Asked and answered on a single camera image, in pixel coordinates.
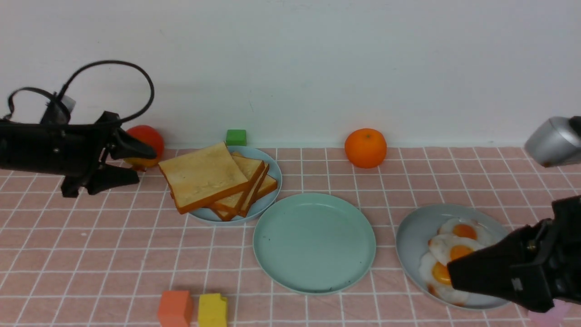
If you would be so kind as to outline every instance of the black cable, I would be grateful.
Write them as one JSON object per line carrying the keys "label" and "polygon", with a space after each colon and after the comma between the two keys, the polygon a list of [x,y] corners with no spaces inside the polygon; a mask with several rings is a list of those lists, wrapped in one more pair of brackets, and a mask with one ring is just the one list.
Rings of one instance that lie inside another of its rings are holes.
{"label": "black cable", "polygon": [[29,92],[34,92],[34,93],[40,94],[40,95],[46,97],[47,99],[49,99],[51,102],[54,102],[61,109],[64,108],[65,110],[68,110],[66,108],[66,106],[61,102],[61,100],[64,96],[64,93],[68,90],[69,85],[75,79],[75,77],[77,77],[84,70],[89,69],[91,67],[99,66],[99,65],[108,65],[108,64],[129,66],[129,67],[135,68],[136,70],[139,70],[139,72],[141,74],[143,74],[143,76],[145,77],[145,79],[147,80],[147,82],[149,84],[150,96],[149,96],[149,101],[147,102],[147,104],[145,104],[145,106],[141,110],[139,110],[136,113],[129,115],[125,118],[115,120],[114,122],[100,122],[100,123],[97,122],[97,123],[93,123],[93,124],[77,124],[77,125],[64,125],[64,124],[43,124],[43,125],[40,125],[40,124],[17,123],[17,122],[11,121],[12,124],[5,124],[2,126],[2,128],[6,128],[6,127],[7,128],[11,128],[11,127],[30,128],[30,127],[42,126],[42,127],[49,128],[49,129],[59,129],[59,130],[99,129],[99,128],[117,126],[119,124],[126,123],[130,120],[133,120],[133,119],[143,115],[149,109],[151,104],[153,103],[153,97],[155,95],[155,90],[153,88],[153,82],[151,81],[151,78],[149,77],[149,75],[145,72],[145,70],[143,70],[143,68],[141,68],[133,63],[130,63],[130,62],[119,61],[119,60],[103,60],[103,61],[97,61],[97,62],[90,63],[88,65],[85,65],[85,66],[77,69],[77,71],[73,73],[73,75],[69,78],[69,80],[60,89],[60,92],[58,93],[58,95],[53,95],[45,90],[42,90],[40,88],[35,88],[35,87],[23,87],[23,88],[20,88],[16,91],[12,92],[11,95],[8,96],[8,109],[10,110],[10,113],[7,114],[6,116],[4,116],[3,120],[10,120],[10,118],[12,117],[12,114],[15,111],[14,101],[12,100],[12,98],[16,95],[16,93],[18,93],[20,91],[29,91]]}

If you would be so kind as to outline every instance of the egg yolk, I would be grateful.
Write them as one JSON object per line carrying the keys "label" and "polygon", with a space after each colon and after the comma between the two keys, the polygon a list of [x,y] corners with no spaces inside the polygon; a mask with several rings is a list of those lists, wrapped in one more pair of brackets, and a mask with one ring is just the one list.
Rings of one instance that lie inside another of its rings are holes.
{"label": "egg yolk", "polygon": [[450,249],[450,259],[456,260],[472,252],[474,252],[474,250],[467,246],[452,246]]}
{"label": "egg yolk", "polygon": [[472,226],[466,225],[464,223],[458,224],[454,226],[452,233],[459,237],[467,237],[469,239],[476,240],[478,239],[478,235]]}
{"label": "egg yolk", "polygon": [[432,268],[432,276],[434,276],[434,279],[439,283],[452,285],[448,268],[439,262],[437,262]]}

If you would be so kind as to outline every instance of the light blue plate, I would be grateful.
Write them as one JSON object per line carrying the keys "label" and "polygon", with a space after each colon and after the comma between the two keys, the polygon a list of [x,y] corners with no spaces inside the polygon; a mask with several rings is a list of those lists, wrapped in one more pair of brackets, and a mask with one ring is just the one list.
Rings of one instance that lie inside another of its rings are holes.
{"label": "light blue plate", "polygon": [[397,229],[396,250],[404,272],[432,299],[463,310],[489,310],[508,304],[502,298],[470,294],[463,307],[442,301],[428,292],[426,283],[419,275],[419,260],[428,252],[428,240],[437,235],[437,230],[451,218],[474,219],[497,240],[508,235],[508,231],[492,217],[480,211],[456,204],[435,204],[419,208],[407,215]]}
{"label": "light blue plate", "polygon": [[240,152],[240,154],[242,154],[244,157],[259,159],[264,161],[265,164],[269,164],[270,168],[268,170],[268,174],[270,175],[270,177],[277,180],[278,188],[275,191],[267,194],[263,198],[256,201],[252,205],[252,207],[250,207],[250,211],[248,211],[246,217],[236,216],[229,222],[222,221],[220,217],[218,217],[214,212],[212,212],[212,210],[207,208],[201,208],[190,212],[190,214],[197,220],[209,223],[211,225],[217,226],[240,225],[247,221],[251,221],[252,219],[258,218],[264,212],[264,210],[266,210],[268,207],[270,207],[271,204],[274,203],[282,187],[281,168],[278,166],[276,160],[272,159],[269,155],[255,148],[239,147],[235,145],[229,146],[228,150],[230,151],[230,153]]}
{"label": "light blue plate", "polygon": [[361,280],[373,264],[376,243],[357,208],[334,196],[305,193],[266,210],[253,246],[275,282],[300,294],[323,295]]}

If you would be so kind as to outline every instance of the plate rim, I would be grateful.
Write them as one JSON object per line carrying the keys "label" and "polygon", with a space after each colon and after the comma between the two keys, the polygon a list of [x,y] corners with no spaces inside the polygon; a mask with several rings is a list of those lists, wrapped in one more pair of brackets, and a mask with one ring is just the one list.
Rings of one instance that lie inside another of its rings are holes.
{"label": "plate rim", "polygon": [[241,151],[241,149],[246,149],[246,150],[250,150],[250,151],[259,151],[259,152],[261,152],[262,154],[264,154],[265,156],[268,156],[269,158],[271,158],[271,159],[272,159],[272,162],[269,162],[270,164],[273,164],[273,165],[271,165],[271,167],[270,167],[270,168],[271,168],[271,169],[272,169],[272,168],[276,168],[277,172],[278,172],[278,173],[279,173],[279,175],[280,175],[280,180],[277,180],[277,183],[278,183],[278,185],[277,185],[277,189],[273,191],[273,192],[275,193],[275,194],[274,194],[275,196],[274,196],[274,198],[272,199],[272,201],[271,201],[269,204],[267,204],[267,205],[266,205],[266,206],[265,206],[265,207],[264,207],[262,210],[260,210],[259,212],[255,213],[254,215],[247,216],[247,217],[244,217],[244,218],[242,218],[242,219],[238,219],[238,220],[234,220],[234,219],[233,219],[233,220],[231,220],[231,221],[228,221],[228,222],[225,222],[225,221],[211,221],[211,220],[208,220],[208,219],[205,219],[205,218],[202,218],[202,217],[196,216],[196,215],[194,214],[195,210],[194,210],[194,211],[190,211],[190,212],[188,212],[187,214],[188,214],[189,216],[191,216],[191,217],[193,217],[193,218],[197,219],[198,221],[201,221],[201,222],[203,222],[203,223],[207,223],[207,224],[209,224],[209,225],[213,225],[213,226],[236,226],[236,225],[243,225],[244,223],[246,223],[246,222],[249,222],[249,221],[252,221],[252,220],[254,220],[254,219],[258,218],[260,215],[264,214],[264,212],[265,212],[265,211],[266,211],[266,210],[267,210],[267,209],[268,209],[270,206],[272,206],[274,203],[276,203],[276,202],[277,202],[278,194],[279,194],[279,193],[281,192],[281,190],[282,190],[282,171],[281,171],[281,168],[280,168],[280,166],[278,165],[278,162],[277,162],[277,160],[276,160],[275,158],[273,158],[271,155],[269,155],[268,153],[266,153],[266,152],[264,152],[264,151],[262,151],[261,149],[258,149],[258,148],[253,148],[253,147],[248,147],[248,146],[242,146],[242,145],[229,145],[229,146],[228,146],[228,151],[229,151],[230,153],[232,153],[232,152],[234,152],[234,151]]}
{"label": "plate rim", "polygon": [[350,287],[353,287],[353,286],[355,286],[356,284],[358,284],[358,283],[359,283],[359,282],[360,282],[360,281],[361,281],[361,280],[362,280],[362,279],[363,279],[363,278],[364,278],[364,277],[365,277],[365,276],[366,276],[366,275],[367,275],[367,274],[368,274],[368,273],[371,271],[371,267],[373,266],[373,263],[374,263],[374,261],[375,261],[375,256],[377,255],[377,239],[376,239],[376,237],[375,237],[375,232],[374,232],[374,230],[373,230],[373,227],[371,226],[371,223],[369,222],[369,219],[367,219],[367,217],[366,217],[366,216],[363,214],[363,212],[361,212],[361,210],[359,210],[359,209],[358,209],[356,206],[354,206],[353,204],[351,204],[351,203],[349,203],[349,202],[347,202],[347,201],[345,201],[345,200],[343,200],[343,199],[341,199],[341,198],[339,198],[339,197],[332,196],[332,195],[330,195],[330,194],[325,194],[325,193],[316,193],[316,192],[314,192],[314,193],[300,193],[300,194],[294,194],[294,195],[292,195],[292,196],[289,196],[289,197],[286,197],[286,198],[284,198],[284,199],[281,199],[280,201],[277,201],[275,204],[271,205],[271,206],[270,206],[268,209],[266,209],[266,211],[264,211],[264,212],[263,212],[263,216],[264,216],[265,214],[267,214],[269,210],[272,210],[272,208],[273,208],[273,207],[275,207],[275,206],[280,206],[280,205],[284,205],[284,204],[285,204],[285,202],[288,202],[288,201],[290,201],[290,200],[287,200],[287,199],[290,199],[290,198],[298,198],[298,197],[307,197],[307,198],[309,198],[309,197],[317,197],[317,196],[322,196],[322,197],[324,197],[324,198],[333,198],[333,199],[340,200],[340,201],[342,201],[342,202],[344,202],[344,203],[348,204],[349,206],[353,207],[355,210],[357,210],[357,211],[360,213],[360,215],[361,215],[361,216],[362,216],[362,217],[365,219],[365,223],[366,223],[366,224],[365,224],[365,227],[366,227],[366,228],[367,228],[367,226],[369,227],[370,235],[371,235],[371,237],[372,237],[372,241],[373,241],[373,242],[372,242],[372,244],[373,244],[373,246],[372,246],[372,250],[373,250],[373,252],[372,252],[372,254],[371,254],[371,260],[370,260],[370,264],[369,264],[369,266],[368,266],[368,267],[366,267],[366,268],[365,268],[365,270],[364,270],[364,272],[361,274],[361,276],[359,276],[357,279],[355,279],[355,280],[354,280],[354,281],[353,281],[351,284],[349,284],[349,285],[347,285],[347,286],[345,286],[345,287],[341,287],[341,288],[338,288],[338,289],[336,289],[336,290],[330,291],[330,292],[316,292],[316,293],[312,293],[312,292],[303,292],[303,291],[300,291],[300,290],[295,290],[295,289],[292,289],[292,288],[291,288],[291,287],[289,287],[289,286],[283,285],[282,283],[280,283],[279,281],[277,281],[276,279],[274,279],[274,278],[271,276],[271,274],[270,274],[270,273],[269,273],[269,272],[268,272],[266,269],[264,269],[264,267],[263,267],[263,264],[260,262],[260,258],[259,258],[259,256],[258,256],[258,254],[256,253],[256,246],[255,246],[256,242],[255,242],[255,241],[256,241],[256,239],[257,239],[257,238],[259,238],[259,236],[258,236],[259,234],[257,234],[257,233],[256,233],[256,231],[258,230],[258,228],[259,228],[259,225],[261,224],[261,222],[262,222],[262,224],[264,224],[264,221],[267,221],[267,220],[262,220],[262,219],[260,219],[260,220],[258,221],[258,223],[256,224],[256,226],[254,227],[254,234],[253,234],[253,236],[252,236],[252,251],[254,252],[254,258],[256,259],[256,262],[258,263],[258,265],[259,265],[260,269],[262,269],[262,271],[263,271],[264,273],[266,273],[266,275],[267,275],[267,276],[268,276],[268,277],[269,277],[269,278],[270,278],[270,279],[271,279],[273,282],[275,282],[276,284],[279,284],[280,286],[284,287],[285,289],[288,289],[288,290],[290,290],[290,291],[292,291],[292,292],[294,292],[294,293],[297,293],[297,294],[302,294],[302,295],[309,295],[309,296],[326,296],[326,295],[330,295],[330,294],[336,294],[336,293],[342,292],[342,291],[344,291],[344,290],[346,290],[346,289],[348,289],[348,288],[350,288]]}
{"label": "plate rim", "polygon": [[479,215],[482,215],[482,216],[485,216],[485,217],[491,219],[492,221],[494,221],[495,223],[497,223],[498,226],[501,227],[503,231],[505,231],[507,234],[509,234],[509,231],[506,228],[504,228],[504,226],[502,226],[502,224],[500,222],[497,222],[491,216],[485,214],[482,211],[478,211],[478,210],[476,210],[475,208],[472,208],[472,207],[466,207],[466,206],[460,205],[460,204],[447,204],[447,203],[430,204],[430,205],[425,205],[423,207],[418,207],[415,210],[413,210],[412,212],[410,212],[409,214],[407,214],[406,217],[400,222],[399,227],[397,228],[397,233],[396,233],[396,254],[397,254],[397,259],[399,260],[400,266],[401,266],[403,272],[406,274],[406,277],[408,277],[413,282],[413,284],[415,284],[416,287],[419,288],[420,291],[422,291],[422,293],[425,294],[425,295],[427,295],[429,298],[434,299],[434,300],[438,301],[439,303],[442,303],[444,305],[447,305],[449,307],[456,308],[456,309],[459,309],[459,310],[482,312],[482,311],[486,311],[486,310],[495,310],[495,309],[503,308],[503,307],[509,305],[511,302],[508,301],[508,300],[505,300],[503,298],[500,298],[501,300],[504,301],[504,303],[502,303],[502,304],[499,304],[497,306],[490,307],[490,308],[480,308],[480,309],[478,309],[478,308],[461,307],[459,305],[454,305],[452,303],[448,303],[448,302],[446,302],[446,301],[444,301],[444,300],[442,300],[442,299],[440,299],[440,298],[438,298],[438,297],[430,294],[430,292],[428,292],[421,285],[419,285],[415,281],[415,279],[410,275],[410,273],[408,272],[408,269],[403,265],[403,263],[401,261],[401,255],[400,255],[400,247],[398,246],[398,242],[397,242],[398,238],[400,237],[400,231],[402,230],[401,229],[401,226],[408,219],[408,217],[410,217],[412,214],[416,213],[420,209],[426,210],[426,209],[430,209],[430,208],[446,208],[446,207],[448,207],[448,208],[454,207],[454,208],[460,208],[460,209],[463,209],[463,210],[469,210],[469,211],[472,211],[472,212],[476,212]]}

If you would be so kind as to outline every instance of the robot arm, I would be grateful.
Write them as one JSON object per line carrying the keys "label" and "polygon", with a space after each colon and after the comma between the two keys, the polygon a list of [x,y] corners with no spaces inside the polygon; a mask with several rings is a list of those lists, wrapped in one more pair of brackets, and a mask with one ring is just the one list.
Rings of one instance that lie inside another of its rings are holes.
{"label": "robot arm", "polygon": [[[66,92],[73,79],[85,69],[105,64],[125,65],[139,70],[149,83],[148,103],[137,113],[119,118],[113,112],[104,112],[94,123],[69,125],[75,102]],[[11,121],[14,112],[13,97],[19,91],[31,91],[49,99],[39,124]],[[35,173],[64,175],[61,191],[64,197],[77,197],[78,189],[85,187],[89,194],[97,194],[112,187],[137,184],[137,172],[105,161],[113,159],[146,158],[157,156],[155,150],[131,137],[121,124],[143,114],[153,102],[153,83],[141,67],[123,61],[100,61],[78,69],[59,94],[51,94],[34,87],[24,87],[8,98],[10,113],[0,119],[0,168]]]}
{"label": "robot arm", "polygon": [[[525,150],[544,167],[581,161],[581,117],[554,117]],[[581,304],[581,196],[553,201],[554,219],[510,233],[499,243],[448,264],[457,290],[547,312],[553,299]]]}

